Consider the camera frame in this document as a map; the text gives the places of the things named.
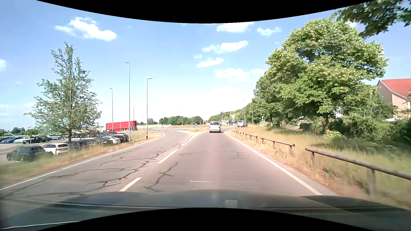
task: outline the sky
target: sky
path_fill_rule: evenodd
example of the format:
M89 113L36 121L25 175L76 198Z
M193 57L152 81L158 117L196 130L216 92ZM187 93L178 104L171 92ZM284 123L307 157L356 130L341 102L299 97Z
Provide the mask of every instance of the sky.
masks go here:
M55 81L51 50L76 49L94 79L91 91L102 102L98 123L129 117L201 116L207 120L251 102L267 57L294 29L333 11L243 23L166 23L86 12L34 0L0 2L0 128L33 127L30 112L42 96L36 83ZM409 78L411 27L396 24L368 42L382 44L389 58L383 79ZM377 84L378 80L367 82Z

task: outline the sign post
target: sign post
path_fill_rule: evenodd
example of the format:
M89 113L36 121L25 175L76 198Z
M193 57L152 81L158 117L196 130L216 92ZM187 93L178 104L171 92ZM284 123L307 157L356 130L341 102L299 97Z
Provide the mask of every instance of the sign post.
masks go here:
M234 118L236 117L235 115L230 115L231 118L233 119L233 130L234 130Z

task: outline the asphalt road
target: asphalt road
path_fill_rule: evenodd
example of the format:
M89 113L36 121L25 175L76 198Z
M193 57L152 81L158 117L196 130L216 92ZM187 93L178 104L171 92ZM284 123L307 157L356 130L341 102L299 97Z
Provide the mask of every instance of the asphalt road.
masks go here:
M120 190L239 189L335 195L224 133L162 132L163 137L148 143L0 189L2 217L77 196Z

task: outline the house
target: house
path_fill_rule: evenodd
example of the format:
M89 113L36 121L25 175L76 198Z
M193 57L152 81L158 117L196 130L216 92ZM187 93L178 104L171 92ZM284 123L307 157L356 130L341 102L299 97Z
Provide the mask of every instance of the house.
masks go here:
M384 101L388 104L393 104L398 107L399 111L404 109L410 109L410 101L407 97L411 92L411 78L407 79L383 79L379 80L377 83L379 86L379 92L383 96ZM394 117L404 117L409 115L404 115L399 113Z

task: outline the red roof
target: red roof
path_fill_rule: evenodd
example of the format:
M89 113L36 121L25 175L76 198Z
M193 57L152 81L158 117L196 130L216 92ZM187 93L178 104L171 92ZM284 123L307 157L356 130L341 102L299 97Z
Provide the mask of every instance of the red roof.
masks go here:
M411 78L408 79L382 79L383 82L391 91L408 97L411 91Z

